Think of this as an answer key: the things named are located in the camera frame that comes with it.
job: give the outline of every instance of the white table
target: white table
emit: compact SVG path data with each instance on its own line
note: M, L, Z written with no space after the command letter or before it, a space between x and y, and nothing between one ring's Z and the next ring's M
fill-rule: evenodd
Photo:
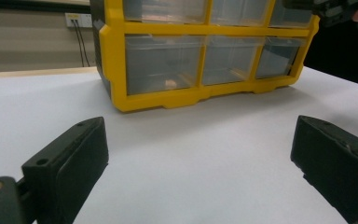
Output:
M290 161L298 115L358 135L358 85L304 68L273 92L124 114L96 73L0 78L0 175L104 116L110 162L76 223L345 223Z

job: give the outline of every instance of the wall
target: wall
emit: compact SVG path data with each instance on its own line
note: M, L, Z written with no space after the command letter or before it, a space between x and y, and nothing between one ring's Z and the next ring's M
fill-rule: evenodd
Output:
M92 30L81 32L93 66ZM65 26L63 13L0 9L0 72L81 66L75 29Z

